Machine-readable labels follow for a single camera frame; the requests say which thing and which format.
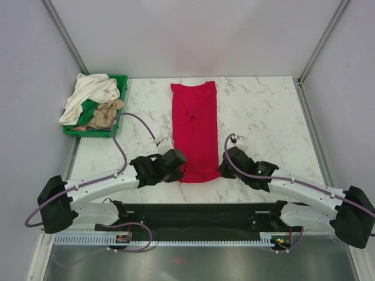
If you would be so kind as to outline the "red t shirt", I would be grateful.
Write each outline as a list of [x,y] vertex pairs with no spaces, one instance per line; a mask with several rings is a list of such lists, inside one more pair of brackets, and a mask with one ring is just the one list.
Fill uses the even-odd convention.
[[172,138],[186,164],[181,183],[205,183],[220,176],[217,125],[217,89],[214,81],[202,85],[171,84]]

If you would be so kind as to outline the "green t shirt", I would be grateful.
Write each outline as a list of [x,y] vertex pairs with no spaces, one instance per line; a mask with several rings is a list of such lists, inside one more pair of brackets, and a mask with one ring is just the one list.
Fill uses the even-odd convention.
[[87,99],[82,103],[82,113],[79,116],[77,125],[82,126],[91,121],[94,115],[94,111],[99,106],[99,103]]

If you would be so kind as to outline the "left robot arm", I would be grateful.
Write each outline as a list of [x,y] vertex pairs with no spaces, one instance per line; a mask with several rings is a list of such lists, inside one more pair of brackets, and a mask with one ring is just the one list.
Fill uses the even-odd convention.
[[179,149],[164,154],[138,156],[126,168],[113,173],[80,180],[49,179],[37,203],[45,233],[56,234],[73,225],[93,224],[95,230],[122,230],[130,221],[125,205],[118,200],[96,203],[111,194],[179,181],[183,177],[186,157]]

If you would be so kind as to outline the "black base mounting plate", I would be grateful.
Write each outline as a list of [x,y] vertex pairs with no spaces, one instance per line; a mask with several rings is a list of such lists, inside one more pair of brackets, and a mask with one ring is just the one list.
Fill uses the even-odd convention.
[[124,204],[130,221],[108,230],[129,230],[134,242],[258,241],[262,232],[299,232],[277,218],[281,204]]

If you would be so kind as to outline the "right aluminium frame post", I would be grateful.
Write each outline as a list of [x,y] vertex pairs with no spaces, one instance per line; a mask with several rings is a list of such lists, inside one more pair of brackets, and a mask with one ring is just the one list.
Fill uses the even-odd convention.
[[328,24],[326,25],[322,35],[320,36],[312,54],[310,55],[305,67],[302,70],[302,73],[299,75],[298,78],[295,79],[297,85],[302,87],[303,82],[306,80],[308,74],[310,73],[313,65],[315,64],[316,60],[318,59],[319,55],[321,54],[325,44],[327,43],[328,39],[330,38],[331,34],[333,33],[335,27],[337,27],[340,19],[342,18],[343,14],[345,13],[347,7],[351,3],[351,0],[341,0],[335,9],[332,17],[330,18]]

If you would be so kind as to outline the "aluminium frame post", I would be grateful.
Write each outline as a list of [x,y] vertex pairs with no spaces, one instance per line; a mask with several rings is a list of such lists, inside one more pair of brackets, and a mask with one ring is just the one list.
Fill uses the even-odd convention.
[[73,39],[71,38],[69,31],[67,30],[64,22],[62,21],[56,7],[51,0],[40,0],[40,3],[44,7],[46,13],[48,14],[49,18],[51,19],[53,25],[55,26],[57,32],[59,33],[60,38],[62,39],[63,43],[65,44],[68,52],[70,53],[73,61],[75,62],[76,66],[80,70],[80,73],[85,75],[89,75],[90,72],[82,59],[78,48],[76,47]]
[[312,54],[310,55],[305,67],[302,70],[302,73],[299,75],[298,78],[295,79],[297,85],[302,87],[303,82],[306,80],[308,74],[310,73],[313,65],[315,64],[316,60],[318,59],[319,55],[321,54],[325,44],[327,43],[328,39],[330,38],[331,34],[333,33],[335,27],[337,27],[340,19],[342,18],[343,14],[345,13],[347,7],[351,3],[351,0],[341,0],[335,9],[332,17],[330,18],[328,24],[326,25],[322,35],[320,36]]

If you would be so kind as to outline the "beige tan t shirt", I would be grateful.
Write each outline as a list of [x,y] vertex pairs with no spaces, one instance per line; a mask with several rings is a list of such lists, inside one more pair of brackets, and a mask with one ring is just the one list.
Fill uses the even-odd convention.
[[117,99],[100,104],[93,112],[93,117],[86,124],[95,129],[109,128],[117,111],[124,108],[125,102]]

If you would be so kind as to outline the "cream white t shirt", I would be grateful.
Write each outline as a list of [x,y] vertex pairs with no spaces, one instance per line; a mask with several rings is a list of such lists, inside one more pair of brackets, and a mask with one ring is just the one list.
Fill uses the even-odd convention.
[[109,78],[106,74],[78,74],[74,93],[67,99],[64,113],[59,118],[59,123],[64,126],[76,125],[80,114],[82,113],[82,103],[87,100],[93,100],[99,104],[117,100],[120,97],[120,91],[117,87],[117,81]]

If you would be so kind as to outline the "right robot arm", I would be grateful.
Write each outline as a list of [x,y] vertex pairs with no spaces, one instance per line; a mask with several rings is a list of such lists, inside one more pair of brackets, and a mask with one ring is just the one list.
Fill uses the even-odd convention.
[[347,190],[313,184],[269,162],[255,162],[240,148],[225,149],[221,177],[239,179],[254,190],[291,198],[268,216],[274,230],[286,226],[333,232],[342,242],[359,249],[367,246],[374,227],[374,206],[355,186]]

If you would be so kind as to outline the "aluminium front rail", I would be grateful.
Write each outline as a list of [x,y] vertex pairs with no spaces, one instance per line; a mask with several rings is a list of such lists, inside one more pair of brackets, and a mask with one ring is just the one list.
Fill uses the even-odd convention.
[[56,234],[85,225],[95,231],[127,231],[136,241],[145,238],[143,231],[150,231],[155,241],[239,241],[258,238],[261,232],[301,229],[334,232],[350,245],[362,240],[359,220],[348,210],[330,216],[310,206],[292,203],[273,205],[268,211],[253,207],[224,210],[208,205],[136,205],[133,210],[114,211],[104,207],[96,213],[80,209],[55,216],[45,221],[43,227],[46,233]]

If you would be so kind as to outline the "left aluminium frame post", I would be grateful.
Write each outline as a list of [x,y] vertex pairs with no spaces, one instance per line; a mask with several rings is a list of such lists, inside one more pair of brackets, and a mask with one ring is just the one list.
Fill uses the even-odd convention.
[[46,13],[48,14],[49,18],[51,19],[53,25],[55,26],[57,32],[59,33],[60,38],[62,39],[63,43],[65,44],[68,52],[70,53],[73,61],[75,62],[76,66],[80,70],[80,73],[85,75],[89,75],[90,72],[82,59],[78,48],[76,47],[73,39],[71,38],[69,31],[67,30],[64,22],[62,21],[56,7],[51,0],[40,0],[40,3],[44,7]]

